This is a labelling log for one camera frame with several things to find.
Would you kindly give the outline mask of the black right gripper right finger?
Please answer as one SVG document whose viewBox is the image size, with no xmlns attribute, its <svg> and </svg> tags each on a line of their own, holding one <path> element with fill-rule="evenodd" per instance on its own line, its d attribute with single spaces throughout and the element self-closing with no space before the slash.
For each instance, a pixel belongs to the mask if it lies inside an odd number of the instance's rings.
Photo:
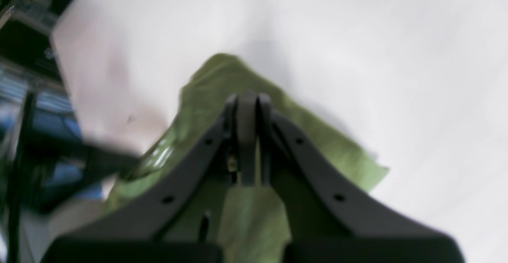
<svg viewBox="0 0 508 263">
<path fill-rule="evenodd" d="M 265 94 L 237 102 L 241 183 L 272 187 L 287 210 L 292 241 L 284 263 L 463 263 L 450 236 L 374 200 L 346 179 Z"/>
</svg>

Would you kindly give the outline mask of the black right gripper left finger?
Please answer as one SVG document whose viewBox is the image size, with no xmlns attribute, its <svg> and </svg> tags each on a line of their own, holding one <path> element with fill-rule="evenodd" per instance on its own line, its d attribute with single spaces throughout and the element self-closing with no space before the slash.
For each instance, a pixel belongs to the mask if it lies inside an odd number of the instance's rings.
<svg viewBox="0 0 508 263">
<path fill-rule="evenodd" d="M 187 156 L 158 184 L 128 205 L 59 236 L 46 251 L 44 263 L 222 263 L 223 251 L 207 243 L 211 213 L 198 215 L 190 239 L 164 242 L 163 235 L 204 187 L 217 176 L 228 184 L 225 158 L 235 129 L 238 97 L 231 95 L 216 122 Z"/>
</svg>

